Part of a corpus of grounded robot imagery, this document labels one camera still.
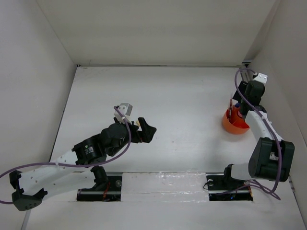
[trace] white tabletop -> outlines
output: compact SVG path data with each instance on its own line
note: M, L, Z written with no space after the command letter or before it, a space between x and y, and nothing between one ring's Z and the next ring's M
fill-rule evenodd
M122 202L76 202L75 192L55 196L32 210L27 229L305 229L288 182L278 187L281 201L253 189L254 202L209 202L200 186L205 180L201 172L222 172L230 163L248 162L256 145L251 131L234 136L221 126L235 91L235 71L78 68L52 159L108 127L113 106L128 102L134 106L132 118L144 117L157 132L149 144L132 144L121 158L105 165L106 171L186 172L179 187L189 191L192 182L193 194L178 194L172 183L165 191L165 181L153 174L130 179L128 173ZM272 187L272 182L264 185Z

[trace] red object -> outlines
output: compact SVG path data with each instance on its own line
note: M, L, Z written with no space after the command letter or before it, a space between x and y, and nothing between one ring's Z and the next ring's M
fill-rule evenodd
M231 117L229 117L229 109L227 109L222 118L222 125L228 133L239 135L249 130L248 124L238 116L239 110L240 108L232 106Z

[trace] purple cable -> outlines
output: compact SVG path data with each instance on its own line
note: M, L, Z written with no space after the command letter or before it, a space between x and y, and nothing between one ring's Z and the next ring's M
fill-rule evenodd
M261 112L255 108L247 99L246 97L243 95L243 93L241 93L239 87L238 87L238 84L236 82L236 79L237 79L237 76L238 76L238 73L240 73L241 71L243 70L248 70L248 71L251 71L252 73L256 73L255 71L253 71L252 69L249 69L249 68L242 68L242 69L238 69L238 71L236 72L236 75L235 75L235 86L236 86L236 90L238 92L238 94L241 96L241 98L246 102L246 104L248 104L253 111L255 111L260 117L263 117ZM217 195L224 195L224 194L228 194L228 193L231 193L231 192L235 192L237 190L240 190L241 188L245 188L245 187L248 187L248 186L252 186L252 187L255 187L255 188L259 188L261 189L262 191L264 191L265 193L269 194L269 195L272 195L274 198L278 199L278 200L281 200L280 197L275 193L276 189L277 189L277 186L278 186L278 183L279 183L279 180L280 180L280 175L281 175L281 171L282 171L282 149L279 145L279 140L276 136L276 134L274 133L274 131L271 129L269 123L266 121L266 120L262 120L265 124L265 126L268 128L268 130L270 131L270 133L272 134L272 136L274 137L275 139L275 142L276 142L276 146L277 146L277 151L278 151L278 170L277 170L277 176L276 176L276 181L275 181L275 184L274 184L274 187L272 190L270 190L269 188L261 185L258 181L256 180L249 180L250 183L252 184L249 184L249 185L244 185L244 186L241 186L235 190L232 190L232 191L226 191L226 192L223 192L223 193L217 193Z
M121 116L121 117L125 117L118 109L117 107L114 106L114 109L115 111ZM72 168L84 168L84 167L94 167L94 166L98 166L98 165L103 165L103 164L107 164L109 162L112 162L114 160L116 160L117 158L119 158L120 156L122 156L125 152L127 152L130 144L131 144L131 131L130 131L130 128L129 128L129 125L128 125L128 122L126 121L126 119L124 118L123 119L124 122L125 122L125 125L126 125L126 128L128 130L128 136L129 136L129 140L128 140L128 144L126 146L126 148L117 156L105 161L105 162L100 162L100 163L96 163L96 164L85 164L85 165L75 165L75 164L64 164L64 163L59 163L59 166L64 166L64 167L72 167ZM32 164L24 164L24 165L21 165L21 166L18 166L18 167L15 167L15 168L12 168L12 169L9 169L8 171L2 173L0 175L0 179L2 177L4 177L5 175L15 171L15 170L18 170L18 169L22 169L22 168L27 168L27 167L32 167L32 166L42 166L42 165L56 165L54 162L39 162L39 163L32 163ZM2 201L0 200L0 204L5 204L5 205L12 205L13 202L7 202L7 201Z

